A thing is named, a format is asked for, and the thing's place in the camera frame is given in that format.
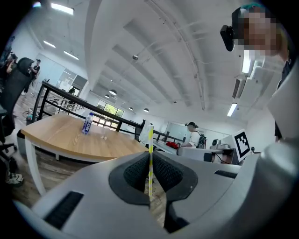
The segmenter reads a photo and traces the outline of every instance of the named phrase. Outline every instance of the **red object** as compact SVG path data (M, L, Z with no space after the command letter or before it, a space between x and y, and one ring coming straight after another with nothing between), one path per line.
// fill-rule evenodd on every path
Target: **red object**
M178 149L178 144L175 142L167 142L166 145L174 149Z

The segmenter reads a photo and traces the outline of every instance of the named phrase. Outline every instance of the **bottle label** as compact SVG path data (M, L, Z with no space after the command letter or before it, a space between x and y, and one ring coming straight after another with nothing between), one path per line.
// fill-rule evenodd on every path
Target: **bottle label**
M86 124L86 127L85 127L85 131L88 132L88 131L89 131L89 128L90 128L90 123L87 123L87 124Z

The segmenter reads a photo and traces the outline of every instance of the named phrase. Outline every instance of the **white ceiling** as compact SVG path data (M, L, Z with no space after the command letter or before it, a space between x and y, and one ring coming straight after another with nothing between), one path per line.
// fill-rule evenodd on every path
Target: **white ceiling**
M57 0L74 8L74 16L46 9L31 19L39 41L56 45L56 54L72 51L86 67L92 90L110 89L135 110L182 103L204 114L226 117L243 49L228 52L220 36L231 13L247 1L237 0ZM132 59L138 55L138 61ZM247 122L263 109L281 77L283 64L266 58L272 72L254 103L239 104L233 119Z

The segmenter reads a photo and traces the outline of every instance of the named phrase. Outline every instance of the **water bottle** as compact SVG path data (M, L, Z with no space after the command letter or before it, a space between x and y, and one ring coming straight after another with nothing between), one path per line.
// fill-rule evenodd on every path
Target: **water bottle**
M83 128L82 128L83 134L88 134L92 123L93 123L93 113L90 112L89 115L86 117Z

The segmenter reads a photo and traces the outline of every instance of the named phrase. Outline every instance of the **fluorescent light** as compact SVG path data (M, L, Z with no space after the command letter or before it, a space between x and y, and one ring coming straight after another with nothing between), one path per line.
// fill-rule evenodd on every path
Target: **fluorescent light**
M70 15L74 15L74 9L73 8L69 8L69 7L65 7L59 4L55 4L55 3L51 3L51 8L68 13Z
M228 117L232 116L232 114L235 111L236 107L237 107L237 103L232 103L232 106L230 107L229 112L228 112Z
M51 46L51 47L54 47L54 48L56 48L53 44L51 44L51 43L48 43L48 42L46 42L46 41L43 41L45 44L47 44L47 45L49 45L49 46Z
M75 58L76 60L79 60L78 57L75 57L75 56L73 56L72 54L70 54L70 53L68 53L68 52L66 52L66 51L64 51L64 53L67 54L68 56L71 56L71 57Z
M249 50L244 50L243 67L242 72L248 73L250 69L251 60L249 58Z
M41 3L40 2L35 2L32 7L41 7Z

